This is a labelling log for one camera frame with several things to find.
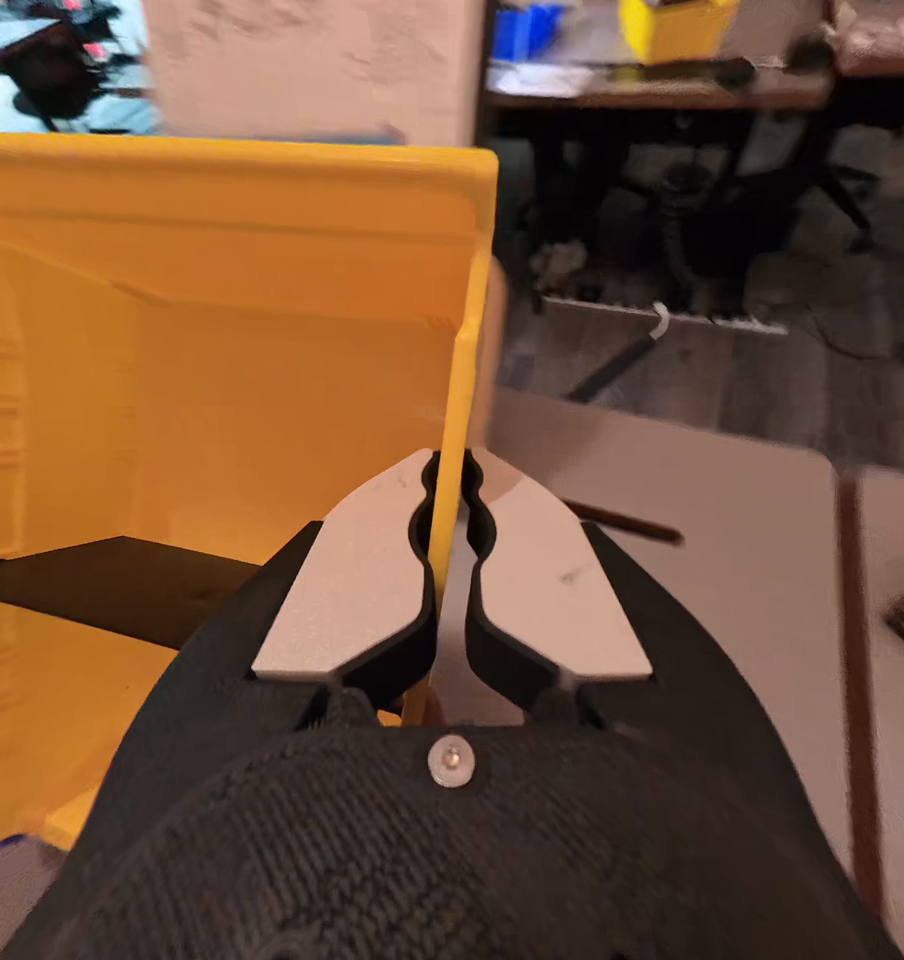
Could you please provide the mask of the black office chair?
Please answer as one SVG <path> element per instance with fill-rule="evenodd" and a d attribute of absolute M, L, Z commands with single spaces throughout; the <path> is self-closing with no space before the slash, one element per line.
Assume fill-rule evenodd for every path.
<path fill-rule="evenodd" d="M 852 224 L 852 255 L 874 245 L 873 224 L 862 201 L 874 195 L 880 176 L 826 159 L 791 161 L 755 174 L 737 174 L 710 185 L 706 172 L 674 167 L 660 187 L 666 251 L 708 276 L 729 276 L 761 255 L 788 246 L 805 198 L 817 190 Z"/>

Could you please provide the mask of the white power strip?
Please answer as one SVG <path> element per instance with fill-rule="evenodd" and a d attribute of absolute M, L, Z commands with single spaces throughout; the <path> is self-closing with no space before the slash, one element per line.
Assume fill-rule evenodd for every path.
<path fill-rule="evenodd" d="M 674 312 L 659 301 L 656 301 L 650 307 L 634 307 L 556 295 L 536 295 L 533 298 L 533 306 L 539 312 L 544 310 L 546 306 L 557 306 L 605 315 L 609 318 L 642 321 L 653 325 L 653 329 L 656 331 L 654 335 L 656 339 L 676 325 L 701 326 L 710 330 L 728 330 L 773 338 L 784 338 L 790 332 L 787 325 L 764 321 L 751 315 L 736 318 L 715 318 L 700 314 Z"/>

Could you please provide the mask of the blue storage bin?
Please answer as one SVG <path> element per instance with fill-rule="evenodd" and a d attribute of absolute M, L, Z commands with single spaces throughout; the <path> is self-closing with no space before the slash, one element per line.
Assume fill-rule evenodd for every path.
<path fill-rule="evenodd" d="M 557 39 L 567 9 L 555 2 L 496 2 L 490 59 L 504 64 L 535 60 Z"/>

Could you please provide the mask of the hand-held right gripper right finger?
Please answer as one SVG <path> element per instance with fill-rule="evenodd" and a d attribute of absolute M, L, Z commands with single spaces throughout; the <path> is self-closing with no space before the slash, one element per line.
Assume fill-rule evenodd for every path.
<path fill-rule="evenodd" d="M 486 448 L 463 463 L 476 555 L 465 652 L 476 676 L 516 707 L 546 690 L 649 679 L 649 657 L 571 508 Z"/>

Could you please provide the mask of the yellow storage bin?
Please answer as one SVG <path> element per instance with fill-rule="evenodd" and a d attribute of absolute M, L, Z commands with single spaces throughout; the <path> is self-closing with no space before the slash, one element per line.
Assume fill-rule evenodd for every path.
<path fill-rule="evenodd" d="M 0 133 L 0 843 L 83 813 L 213 597 L 396 463 L 444 579 L 491 150 Z"/>
<path fill-rule="evenodd" d="M 637 62 L 708 62 L 719 53 L 738 1 L 618 1 L 619 28 Z"/>

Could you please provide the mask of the wooden table with black legs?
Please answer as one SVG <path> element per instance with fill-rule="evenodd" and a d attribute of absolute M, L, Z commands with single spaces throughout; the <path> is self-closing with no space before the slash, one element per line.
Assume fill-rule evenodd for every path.
<path fill-rule="evenodd" d="M 524 140 L 532 192 L 520 229 L 529 263 L 520 273 L 531 300 L 578 287 L 599 244 L 602 205 L 611 189 L 652 203 L 669 275 L 665 303 L 688 312 L 707 283 L 663 242 L 660 188 L 625 176 L 635 145 L 722 148 L 727 161 L 711 186 L 737 174 L 759 114 L 807 114 L 824 107 L 830 68 L 795 73 L 742 58 L 658 68 L 525 63 L 494 64 L 482 91 L 482 118 L 494 138 Z M 698 162 L 689 161 L 699 175 Z"/>

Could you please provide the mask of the grey desk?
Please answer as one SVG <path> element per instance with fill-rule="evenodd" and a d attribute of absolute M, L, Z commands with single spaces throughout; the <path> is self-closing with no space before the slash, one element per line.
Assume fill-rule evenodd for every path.
<path fill-rule="evenodd" d="M 542 687 L 530 726 L 470 730 L 458 788 L 436 731 L 308 683 L 259 707 L 250 659 L 189 679 L 192 724 L 161 680 L 0 958 L 901 958 L 721 646 L 581 530 L 650 678 Z"/>

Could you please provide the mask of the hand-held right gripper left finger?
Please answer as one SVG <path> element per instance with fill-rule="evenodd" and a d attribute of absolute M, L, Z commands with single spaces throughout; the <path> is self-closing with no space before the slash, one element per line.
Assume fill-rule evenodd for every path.
<path fill-rule="evenodd" d="M 429 672 L 437 613 L 428 560 L 437 453 L 415 451 L 320 522 L 251 670 L 259 681 L 361 690 L 386 707 Z"/>

